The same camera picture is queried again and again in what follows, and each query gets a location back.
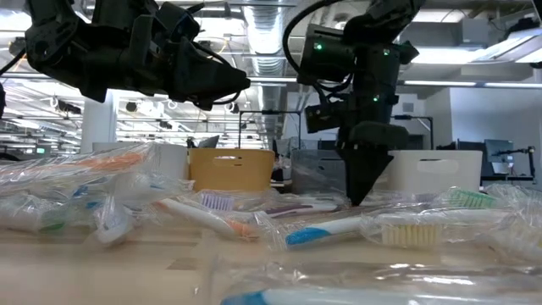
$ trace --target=gray bin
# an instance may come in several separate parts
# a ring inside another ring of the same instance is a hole
[[[292,152],[292,191],[305,193],[346,193],[345,162],[334,151]]]

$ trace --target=green toothbrush bristles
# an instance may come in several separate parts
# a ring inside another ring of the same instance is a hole
[[[458,208],[495,208],[497,200],[491,196],[474,192],[474,191],[451,191],[449,203],[453,207]]]

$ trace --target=pillar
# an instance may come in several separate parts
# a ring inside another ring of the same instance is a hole
[[[80,153],[92,153],[92,143],[94,142],[117,141],[118,93],[114,90],[108,90],[104,103],[92,100],[85,101],[83,111]]]

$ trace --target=table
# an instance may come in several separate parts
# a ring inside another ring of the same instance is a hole
[[[85,243],[82,233],[70,231],[38,239],[0,231],[0,303],[197,304],[193,295],[202,281],[202,260],[214,253],[253,263],[267,259],[469,266],[495,262],[495,255],[487,248],[466,248],[450,256],[390,250],[364,241],[345,241],[309,252],[272,253],[261,243],[226,241],[189,225],[138,229],[125,244],[108,250]]]

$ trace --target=yellow bin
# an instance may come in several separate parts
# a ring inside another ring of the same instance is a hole
[[[274,152],[256,149],[197,148],[190,150],[194,189],[264,191],[273,173]]]

